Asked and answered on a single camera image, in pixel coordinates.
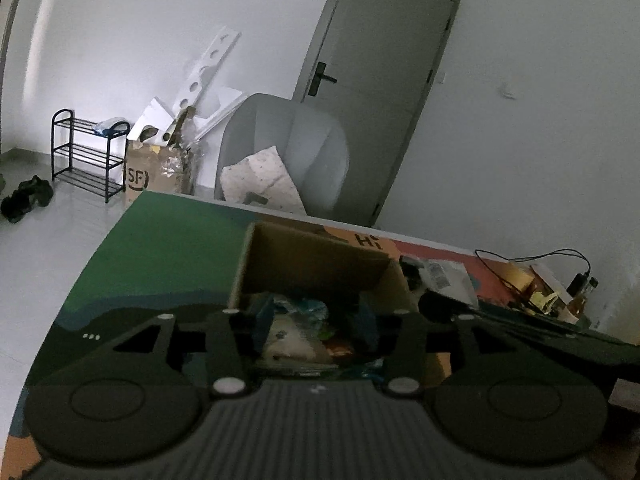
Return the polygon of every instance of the door handle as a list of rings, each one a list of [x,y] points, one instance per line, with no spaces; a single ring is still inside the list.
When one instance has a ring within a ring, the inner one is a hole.
[[[326,69],[326,63],[318,62],[318,66],[316,67],[316,73],[314,74],[314,78],[311,81],[311,86],[309,87],[309,95],[311,97],[315,97],[318,95],[318,89],[320,88],[320,83],[324,81],[328,81],[329,83],[337,83],[338,80],[335,77],[328,76],[324,73]]]

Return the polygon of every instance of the sf logo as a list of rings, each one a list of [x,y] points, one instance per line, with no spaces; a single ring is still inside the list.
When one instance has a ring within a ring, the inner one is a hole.
[[[129,168],[128,183],[129,189],[132,191],[144,191],[149,185],[149,174],[147,171],[134,170]]]

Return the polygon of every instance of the tiled floor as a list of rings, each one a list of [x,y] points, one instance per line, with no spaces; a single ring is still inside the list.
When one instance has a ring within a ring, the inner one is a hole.
[[[34,174],[50,180],[47,166],[0,162],[13,192]],[[47,208],[12,225],[0,217],[0,463],[14,408],[40,345],[71,287],[124,211],[124,196],[109,205],[82,189],[57,182]]]

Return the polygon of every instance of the glass bottle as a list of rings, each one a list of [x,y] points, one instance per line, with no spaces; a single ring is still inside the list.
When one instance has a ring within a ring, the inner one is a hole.
[[[580,318],[580,316],[582,315],[582,311],[587,304],[589,296],[597,286],[598,280],[596,280],[595,278],[590,278],[589,281],[584,284],[582,290],[578,292],[578,294],[576,294],[576,296],[572,299],[571,303],[566,306],[567,310],[572,314],[572,316]]]

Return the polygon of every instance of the green desk mat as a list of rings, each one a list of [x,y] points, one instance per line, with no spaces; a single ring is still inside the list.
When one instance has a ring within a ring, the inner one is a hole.
[[[147,320],[150,311],[187,305],[195,317],[225,304],[246,229],[258,219],[249,211],[144,192],[82,271],[26,388]]]

